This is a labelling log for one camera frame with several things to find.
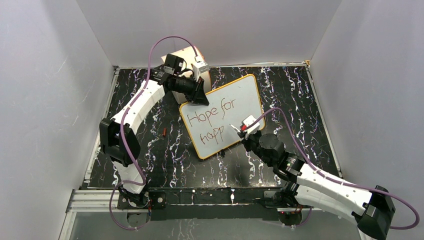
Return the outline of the yellow framed whiteboard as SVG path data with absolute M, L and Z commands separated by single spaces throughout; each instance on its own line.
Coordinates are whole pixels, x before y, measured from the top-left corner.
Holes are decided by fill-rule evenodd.
M 249 115 L 263 114 L 256 77 L 245 75 L 206 94 L 209 105 L 184 103 L 179 112 L 197 156 L 207 159 L 240 141 L 230 124 L 241 127 Z

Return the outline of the white whiteboard marker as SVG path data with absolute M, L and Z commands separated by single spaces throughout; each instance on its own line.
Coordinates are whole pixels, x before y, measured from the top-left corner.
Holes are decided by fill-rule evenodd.
M 236 126 L 234 126 L 234 125 L 232 125 L 232 124 L 229 124 L 230 125 L 230 127 L 234 130 L 234 131 L 236 131 L 237 133 L 240 133 L 241 131 L 240 131 L 240 129 L 239 128 L 237 128 Z

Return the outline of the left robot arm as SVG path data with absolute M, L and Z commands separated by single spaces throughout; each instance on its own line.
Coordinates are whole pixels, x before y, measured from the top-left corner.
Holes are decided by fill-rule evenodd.
M 193 62 L 188 63 L 184 57 L 167 54 L 163 64 L 148 69 L 144 84 L 122 110 L 101 120 L 100 149 L 119 174 L 116 188 L 133 207 L 144 208 L 150 202 L 145 191 L 146 176 L 137 162 L 141 152 L 136 137 L 139 126 L 155 104 L 171 91 L 183 94 L 190 104 L 209 105 L 202 77 L 208 72 L 209 65 L 201 55 L 195 54 Z

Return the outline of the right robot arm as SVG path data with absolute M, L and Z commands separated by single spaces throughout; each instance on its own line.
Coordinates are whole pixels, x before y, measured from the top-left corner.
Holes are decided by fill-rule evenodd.
M 286 151 L 275 134 L 258 131 L 238 136 L 246 151 L 253 152 L 274 174 L 289 183 L 281 194 L 286 206 L 317 207 L 350 221 L 373 239 L 387 238 L 396 208 L 386 188 L 377 185 L 359 189 L 328 172 L 314 170 L 302 157 Z

